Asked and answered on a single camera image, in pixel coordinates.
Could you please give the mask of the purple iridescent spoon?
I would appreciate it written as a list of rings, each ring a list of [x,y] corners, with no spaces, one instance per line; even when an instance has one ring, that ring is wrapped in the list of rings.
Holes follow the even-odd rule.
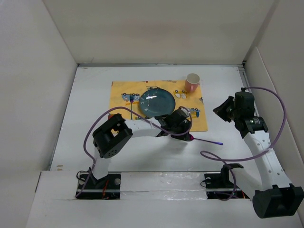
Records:
[[[197,137],[194,137],[193,135],[190,135],[190,140],[197,140],[197,141],[202,141],[202,142],[206,142],[206,143],[212,143],[212,144],[216,144],[216,145],[224,145],[222,142],[215,142],[215,141],[210,141],[210,140],[204,140],[204,139],[200,139]]]

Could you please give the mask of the teal round plate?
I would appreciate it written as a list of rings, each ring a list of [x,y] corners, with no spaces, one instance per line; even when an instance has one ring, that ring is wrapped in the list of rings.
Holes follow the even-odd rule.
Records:
[[[139,108],[148,118],[171,114],[175,110],[175,105],[173,95],[161,88],[149,89],[139,99]]]

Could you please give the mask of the pink cup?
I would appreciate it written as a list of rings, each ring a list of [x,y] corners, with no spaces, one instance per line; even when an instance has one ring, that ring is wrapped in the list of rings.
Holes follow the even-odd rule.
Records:
[[[186,76],[185,89],[188,93],[193,93],[199,85],[200,77],[197,74],[191,73]]]

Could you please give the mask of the iridescent fork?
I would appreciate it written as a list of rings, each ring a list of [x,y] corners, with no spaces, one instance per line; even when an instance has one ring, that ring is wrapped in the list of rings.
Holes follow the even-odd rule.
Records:
[[[134,95],[133,94],[130,94],[130,103],[131,103],[131,111],[132,111],[132,108],[133,108],[133,102],[134,102]]]

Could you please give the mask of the yellow cartoon print cloth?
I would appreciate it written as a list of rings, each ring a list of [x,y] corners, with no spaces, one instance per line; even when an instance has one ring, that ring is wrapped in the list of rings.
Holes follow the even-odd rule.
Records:
[[[145,117],[139,108],[141,95],[149,89],[161,88],[170,92],[176,102],[175,110],[180,106],[186,107],[192,117],[192,132],[208,130],[205,108],[202,102],[200,87],[193,93],[185,89],[185,80],[156,80],[156,81],[113,81],[111,87],[110,108],[123,106],[131,109],[130,94],[134,95],[132,111]]]

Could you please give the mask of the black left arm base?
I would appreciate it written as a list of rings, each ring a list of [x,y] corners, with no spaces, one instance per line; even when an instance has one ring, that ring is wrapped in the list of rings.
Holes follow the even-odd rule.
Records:
[[[107,176],[97,180],[88,171],[79,171],[76,174],[78,186],[76,199],[80,200],[119,200],[121,173],[109,173]]]

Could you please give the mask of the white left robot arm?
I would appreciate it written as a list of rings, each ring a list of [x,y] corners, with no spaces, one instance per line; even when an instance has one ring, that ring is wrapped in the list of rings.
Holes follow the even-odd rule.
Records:
[[[190,110],[179,107],[172,114],[151,119],[125,120],[121,114],[114,114],[93,133],[95,157],[89,172],[89,182],[101,188],[108,180],[109,159],[117,155],[133,137],[163,137],[190,141],[192,117]]]

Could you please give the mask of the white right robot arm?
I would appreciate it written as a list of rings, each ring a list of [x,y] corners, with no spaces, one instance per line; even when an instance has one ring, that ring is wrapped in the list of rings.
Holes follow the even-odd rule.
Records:
[[[275,142],[270,141],[264,119],[255,115],[254,104],[254,95],[243,88],[213,111],[222,120],[234,122],[252,153],[260,180],[239,164],[241,159],[231,159],[233,172],[221,173],[219,181],[225,187],[236,183],[252,200],[254,211],[261,219],[292,216],[304,199],[304,191],[294,186],[285,174],[273,148]]]

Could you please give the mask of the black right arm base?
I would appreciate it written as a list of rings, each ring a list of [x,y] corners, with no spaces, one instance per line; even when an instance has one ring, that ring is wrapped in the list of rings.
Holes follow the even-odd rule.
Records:
[[[207,199],[227,201],[229,199],[250,199],[241,188],[234,184],[230,170],[243,169],[241,164],[224,164],[218,172],[207,172],[200,182],[206,190]]]

